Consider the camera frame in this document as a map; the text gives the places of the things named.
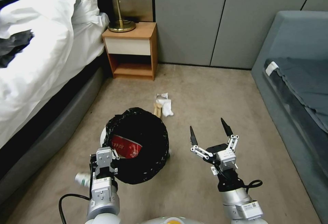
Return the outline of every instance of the white bottle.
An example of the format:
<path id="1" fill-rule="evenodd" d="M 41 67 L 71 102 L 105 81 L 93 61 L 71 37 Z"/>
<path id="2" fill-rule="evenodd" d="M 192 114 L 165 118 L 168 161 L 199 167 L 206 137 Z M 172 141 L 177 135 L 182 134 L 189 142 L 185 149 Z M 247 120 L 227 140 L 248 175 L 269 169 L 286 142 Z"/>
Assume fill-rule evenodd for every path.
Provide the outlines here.
<path id="1" fill-rule="evenodd" d="M 90 187 L 90 174 L 78 173 L 75 176 L 75 181 L 78 182 L 80 185 L 89 188 Z"/>

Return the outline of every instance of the brass lamp base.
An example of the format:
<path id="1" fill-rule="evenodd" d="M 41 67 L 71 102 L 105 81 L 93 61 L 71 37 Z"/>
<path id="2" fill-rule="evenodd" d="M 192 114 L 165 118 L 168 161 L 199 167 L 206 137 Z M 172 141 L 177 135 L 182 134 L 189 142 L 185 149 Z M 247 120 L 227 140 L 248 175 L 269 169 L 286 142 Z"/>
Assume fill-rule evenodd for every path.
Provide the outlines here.
<path id="1" fill-rule="evenodd" d="M 120 26 L 120 21 L 114 21 L 109 23 L 108 29 L 112 32 L 127 32 L 136 28 L 136 24 L 133 21 L 123 20 L 123 27 Z"/>

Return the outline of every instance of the bed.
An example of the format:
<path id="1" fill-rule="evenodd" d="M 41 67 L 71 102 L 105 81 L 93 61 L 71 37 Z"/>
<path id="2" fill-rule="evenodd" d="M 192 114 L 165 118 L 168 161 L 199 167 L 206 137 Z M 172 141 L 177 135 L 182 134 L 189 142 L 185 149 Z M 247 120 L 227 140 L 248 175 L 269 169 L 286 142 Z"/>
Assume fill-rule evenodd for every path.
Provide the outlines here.
<path id="1" fill-rule="evenodd" d="M 280 11 L 252 76 L 322 223 L 328 223 L 328 13 Z"/>
<path id="2" fill-rule="evenodd" d="M 0 203 L 69 140 L 95 99 L 107 67 L 101 34 L 108 17 L 99 13 L 97 0 L 42 0 L 47 7 L 33 7 L 33 13 L 42 18 L 27 25 L 20 21 L 29 16 L 33 20 L 35 14 L 22 15 L 24 1 L 28 7 L 38 0 L 19 0 L 17 10 L 5 11 L 7 6 L 0 18 L 8 12 L 11 19 L 16 16 L 18 29 L 44 24 L 49 33 L 46 38 L 45 28 L 34 29 L 30 44 L 6 69 L 0 69 Z M 40 41 L 42 34 L 49 42 Z M 49 53 L 42 55 L 33 46 Z"/>

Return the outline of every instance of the carpet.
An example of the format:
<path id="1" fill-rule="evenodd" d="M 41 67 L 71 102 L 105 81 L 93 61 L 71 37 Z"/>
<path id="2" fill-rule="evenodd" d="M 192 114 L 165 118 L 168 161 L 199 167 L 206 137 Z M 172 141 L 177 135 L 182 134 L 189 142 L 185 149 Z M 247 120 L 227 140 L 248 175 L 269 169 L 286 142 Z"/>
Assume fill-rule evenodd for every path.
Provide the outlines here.
<path id="1" fill-rule="evenodd" d="M 118 181 L 122 223 L 159 216 L 184 216 L 208 224 L 230 223 L 225 217 L 217 177 L 210 165 L 190 152 L 189 126 L 199 146 L 225 143 L 220 117 L 240 139 L 237 170 L 270 223 L 320 223 L 297 171 L 272 122 L 250 71 L 159 65 L 155 81 L 108 79 L 70 141 L 19 189 L 2 208 L 1 223 L 60 223 L 58 200 L 66 193 L 88 195 L 74 182 L 88 172 L 89 155 L 99 147 L 100 133 L 115 114 L 140 107 L 153 112 L 157 93 L 168 92 L 174 116 L 162 118 L 172 154 L 164 168 L 139 185 Z M 67 223 L 85 223 L 88 202 L 63 201 Z"/>

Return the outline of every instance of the trash bin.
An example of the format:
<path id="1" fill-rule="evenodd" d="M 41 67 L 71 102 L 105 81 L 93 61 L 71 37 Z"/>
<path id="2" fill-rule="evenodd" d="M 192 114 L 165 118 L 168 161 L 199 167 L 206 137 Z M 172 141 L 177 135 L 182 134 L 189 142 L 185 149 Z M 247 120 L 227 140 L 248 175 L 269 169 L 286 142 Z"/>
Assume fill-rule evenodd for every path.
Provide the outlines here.
<path id="1" fill-rule="evenodd" d="M 165 165 L 169 142 L 162 120 L 141 108 L 130 108 L 115 115 L 106 125 L 103 147 L 117 147 L 115 139 L 124 138 L 126 146 L 139 145 L 133 158 L 115 161 L 116 178 L 129 184 L 139 184 L 153 178 Z"/>

